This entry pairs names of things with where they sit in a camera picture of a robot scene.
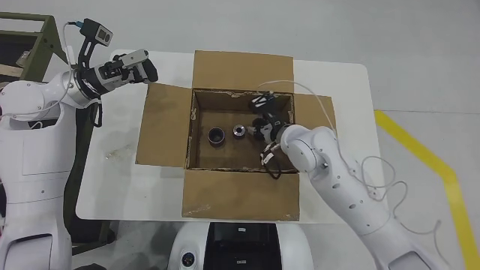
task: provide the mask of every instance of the metal cylinder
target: metal cylinder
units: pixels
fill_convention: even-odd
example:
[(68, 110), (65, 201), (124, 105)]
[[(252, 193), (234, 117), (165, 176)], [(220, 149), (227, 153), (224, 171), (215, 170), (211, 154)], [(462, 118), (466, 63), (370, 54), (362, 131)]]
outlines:
[(243, 139), (245, 137), (245, 127), (241, 124), (237, 124), (233, 127), (233, 137), (237, 140)]
[(219, 127), (213, 127), (208, 132), (208, 142), (215, 148), (222, 146), (225, 143), (225, 132)]

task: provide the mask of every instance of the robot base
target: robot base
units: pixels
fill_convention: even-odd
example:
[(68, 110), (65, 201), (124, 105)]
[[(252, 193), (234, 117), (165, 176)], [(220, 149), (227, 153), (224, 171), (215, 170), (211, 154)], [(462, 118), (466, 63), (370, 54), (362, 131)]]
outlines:
[(189, 222), (178, 232), (168, 270), (314, 270), (298, 224)]

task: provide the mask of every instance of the metal frame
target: metal frame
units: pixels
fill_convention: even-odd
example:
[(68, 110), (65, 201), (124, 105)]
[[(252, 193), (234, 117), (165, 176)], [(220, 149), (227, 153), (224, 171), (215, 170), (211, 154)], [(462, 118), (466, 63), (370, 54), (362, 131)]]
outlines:
[(0, 19), (43, 21), (42, 28), (39, 32), (0, 30), (0, 38), (15, 38), (15, 36), (37, 38), (31, 49), (30, 56), (27, 58), (25, 67), (23, 68), (22, 76), (20, 77), (21, 80), (41, 82), (47, 71), (53, 53), (67, 63), (67, 55), (62, 49), (57, 25), (53, 16), (36, 15), (31, 13), (0, 12)]

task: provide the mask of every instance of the cable connector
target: cable connector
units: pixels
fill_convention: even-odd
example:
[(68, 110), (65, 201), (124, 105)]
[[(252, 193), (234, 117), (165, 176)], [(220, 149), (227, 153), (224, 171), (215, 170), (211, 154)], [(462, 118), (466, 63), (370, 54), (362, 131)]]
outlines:
[(82, 22), (82, 21), (68, 21), (67, 24), (68, 24), (69, 26), (76, 26), (76, 27), (78, 27), (78, 28), (80, 28), (80, 29), (81, 29), (82, 26), (83, 26), (83, 22)]

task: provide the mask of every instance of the box flap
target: box flap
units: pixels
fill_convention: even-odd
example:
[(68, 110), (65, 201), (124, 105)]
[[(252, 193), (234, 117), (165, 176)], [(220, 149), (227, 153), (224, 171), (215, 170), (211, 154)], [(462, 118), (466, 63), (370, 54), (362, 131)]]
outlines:
[(299, 175), (186, 170), (182, 216), (298, 221)]
[[(334, 125), (334, 128), (336, 128), (332, 98), (328, 96), (319, 97), (331, 123)], [(308, 129), (318, 128), (319, 126), (330, 127), (329, 121), (325, 117), (315, 96), (309, 94), (294, 94), (293, 100), (295, 105), (295, 123), (297, 125), (305, 126)]]
[(136, 163), (184, 167), (192, 91), (189, 88), (148, 85)]
[[(194, 88), (257, 90), (259, 84), (270, 80), (293, 80), (293, 58), (245, 52), (195, 52)], [(293, 93), (293, 84), (271, 84), (268, 90)]]

